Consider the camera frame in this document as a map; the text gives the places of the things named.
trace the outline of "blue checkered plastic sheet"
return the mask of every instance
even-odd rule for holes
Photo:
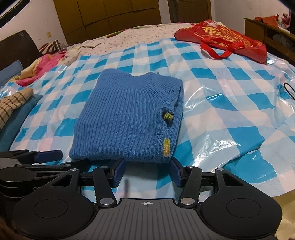
[[[183,81],[183,119],[174,156],[184,166],[209,172],[224,166],[270,196],[295,189],[294,102],[283,87],[284,82],[295,81],[294,67],[272,55],[268,64],[236,54],[212,60],[198,44],[175,39],[81,56],[67,68],[53,68],[30,86],[43,98],[11,150],[61,149],[62,162],[70,161],[75,122],[107,68],[134,76],[159,72]],[[1,96],[19,89],[9,83]],[[92,169],[99,165],[93,162]],[[180,191],[171,182],[168,167],[152,163],[129,163],[114,190],[118,199],[177,198]],[[95,201],[92,188],[86,187],[83,193]]]

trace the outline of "knit ribbed texture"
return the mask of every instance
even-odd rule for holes
[[[181,80],[106,69],[76,122],[69,156],[168,162],[182,111]]]
[[[11,96],[5,96],[0,99],[0,130],[4,127],[13,110],[24,105],[33,94],[33,89],[29,87],[20,90]]]

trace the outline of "white wall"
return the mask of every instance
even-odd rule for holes
[[[171,23],[170,14],[169,14],[169,5],[167,0],[159,0],[159,10],[160,10],[162,24]]]
[[[289,13],[279,0],[211,0],[212,18],[242,34],[245,33],[244,17],[268,17],[270,15]]]
[[[56,39],[67,44],[53,0],[31,0],[18,15],[0,28],[0,40],[22,30],[28,32],[38,48]],[[47,32],[51,33],[50,38],[46,36]]]

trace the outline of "yellow embroidered patch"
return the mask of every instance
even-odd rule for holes
[[[164,139],[163,156],[164,157],[169,157],[170,156],[170,140],[168,138]]]
[[[172,120],[172,118],[173,118],[173,115],[171,113],[169,113],[169,112],[165,113],[164,116],[163,116],[164,120],[167,120],[167,119]]]

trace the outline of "beige striped cloth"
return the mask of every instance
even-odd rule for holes
[[[29,87],[0,99],[0,130],[4,127],[13,110],[24,105],[33,94],[33,89]]]
[[[273,197],[283,211],[283,219],[276,232],[278,240],[295,239],[295,190],[284,195]]]

